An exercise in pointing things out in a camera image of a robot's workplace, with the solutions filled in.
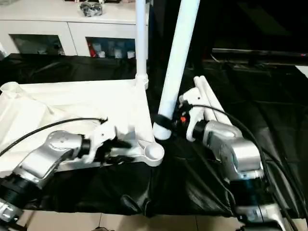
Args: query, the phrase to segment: glass cabinet door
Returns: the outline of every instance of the glass cabinet door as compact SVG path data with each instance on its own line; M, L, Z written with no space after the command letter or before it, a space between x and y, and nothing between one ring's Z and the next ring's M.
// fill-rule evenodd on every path
M91 57L131 59L135 58L135 40L131 38L86 37Z
M0 21L0 43L7 54L77 54L66 22Z
M80 56L130 59L136 57L136 25L68 23Z
M65 55L57 35L10 35L21 54Z

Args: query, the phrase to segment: tiled floor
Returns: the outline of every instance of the tiled floor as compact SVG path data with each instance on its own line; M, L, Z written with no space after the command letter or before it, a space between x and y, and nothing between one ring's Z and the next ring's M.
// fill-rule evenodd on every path
M304 220L295 220L307 231ZM115 231L235 231L241 224L235 218L207 216L122 216L100 213L55 213L26 211L19 224L29 231L92 231L106 227Z

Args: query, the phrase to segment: white countertop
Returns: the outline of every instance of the white countertop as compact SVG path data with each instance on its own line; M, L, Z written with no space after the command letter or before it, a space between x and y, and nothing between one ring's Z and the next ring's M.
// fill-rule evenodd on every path
M8 6L0 6L0 20L136 24L135 3L106 3L103 11L101 16L85 17L79 3L64 0L19 0Z

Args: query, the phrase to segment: black cloth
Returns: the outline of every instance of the black cloth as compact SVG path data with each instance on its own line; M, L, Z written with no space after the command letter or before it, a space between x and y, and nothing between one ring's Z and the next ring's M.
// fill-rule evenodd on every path
M0 62L0 84L134 78L133 61L89 57L10 55ZM166 70L149 68L147 97L151 116L158 111ZM223 108L256 135L262 147L293 171L304 196L308 190L308 79L294 66L203 64ZM193 87L186 68L180 94ZM144 163L56 173L29 209L232 216L226 191L218 183L219 166L199 143L173 136L161 142L165 158L158 167ZM302 217L298 200L281 172L269 161L280 196L294 218Z

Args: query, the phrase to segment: wire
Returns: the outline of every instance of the wire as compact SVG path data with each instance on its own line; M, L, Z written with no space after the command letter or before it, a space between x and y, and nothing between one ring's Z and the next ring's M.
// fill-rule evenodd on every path
M213 177L215 178L215 180L223 187L223 189L229 194L229 197L231 198L231 210L232 212L234 211L234 206L235 206L235 199L233 196L233 193L225 186L225 184L223 183L223 181L220 179L220 177L216 174L216 172L214 171L214 169L212 168L212 166L208 163L208 161L203 157L203 155L201 155L196 149L195 149L197 155L199 156L199 158L201 159L201 161L203 162L203 164L206 166L206 168L210 171L210 173L213 175Z
M276 157L274 157L270 152L268 152L264 148L262 148L262 151L266 155L268 155L269 158L271 158L271 160L278 166L280 171L283 173L283 175L285 176L285 178L289 182L293 192L295 193L296 197L298 198L300 206L302 207L302 210L304 212L304 217L306 219L306 222L308 222L308 211L307 211L307 208L306 208L306 205L305 205L305 197L304 197L304 194L303 194L302 190L300 190L300 188L291 179L290 175L286 172L286 170L283 168L282 164L279 162L279 160Z
M225 212L232 212L230 209L225 206L221 200L215 196L214 192L206 185L204 184L204 181L200 178L200 176L195 172L195 170L188 164L187 160L183 161L186 168L190 171L190 173L193 175L193 177L198 181L198 183L206 190L206 192L212 197L212 199L216 202L220 208L222 208Z
M264 174L266 176L266 178L268 179L268 183L269 183L269 186L271 189L275 189L273 187L273 184L271 182L271 179L270 179L270 174L269 174L269 169L268 169L268 166L266 164L266 159L265 159L265 156L264 156L264 153L262 151L262 148L261 148L261 145L258 143L257 139L255 138L254 134L239 120L237 119L236 117L234 117L233 115L231 115L230 113L227 113L227 112L224 112L222 110L219 110L215 107L212 107L212 106L207 106L207 105L201 105L201 104L190 104L191 107L204 107L204 108L208 108L208 109L212 109L214 111L217 111L217 112L220 112L222 114L225 114L226 116L230 117L236 124L237 126L241 129L241 130L244 130L251 138L252 142L256 145L256 147L258 148L259 150L259 153L260 153L260 159L261 159L261 162L262 162L262 165L263 165L263 171L264 171ZM282 201L276 196L276 193L273 192L273 195L274 195L274 198L278 204L278 206L280 207L281 211L282 211L282 214L286 217L286 219L288 220L290 226L292 227L292 229L294 231L298 231L296 225L294 224L293 220L291 219L291 217L289 216L286 208L283 206L283 203Z
M211 55L212 59L214 59L214 61L215 61L216 63L220 63L220 61L219 61L218 59L216 59L212 54L210 54L210 55Z
M20 137L19 139L17 139L13 143L11 143L9 146L7 146L5 149L3 149L0 152L0 156L5 154L11 148L16 146L17 144L19 144L21 141L23 141L24 139L28 138L29 136L32 136L32 135L34 135L34 134L36 134L36 133L38 133L40 131L43 131L43 130L51 128L51 127L54 127L54 126L59 125L59 124L64 124L64 123L73 122L73 121L79 121L79 120L98 120L101 124L106 121L106 120L103 120L103 119L100 119L100 118L73 118L73 119L66 119L66 120L58 121L58 122L55 122L55 123L52 123L52 124L48 124L48 125L45 125L45 126L43 126L41 128L38 128L38 129L36 129L34 131L31 131L31 132L27 133L26 135Z

